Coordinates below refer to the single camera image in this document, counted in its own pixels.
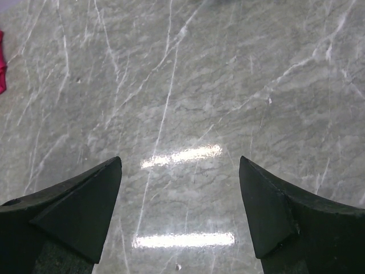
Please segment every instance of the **gray marble tile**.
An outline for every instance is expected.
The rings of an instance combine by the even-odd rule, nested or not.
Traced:
[[[365,2],[22,1],[1,14],[0,202],[119,155],[95,273],[262,273],[245,155],[365,207]]]

